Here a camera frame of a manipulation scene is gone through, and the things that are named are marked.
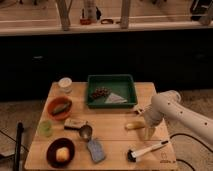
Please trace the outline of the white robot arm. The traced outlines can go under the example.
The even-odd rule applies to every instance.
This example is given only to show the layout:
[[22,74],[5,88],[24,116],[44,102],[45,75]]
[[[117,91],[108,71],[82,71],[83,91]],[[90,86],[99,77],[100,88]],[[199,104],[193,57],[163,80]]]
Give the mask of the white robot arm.
[[155,127],[165,116],[172,117],[213,145],[213,119],[182,106],[180,102],[181,96],[174,90],[153,95],[149,107],[143,112],[145,123]]

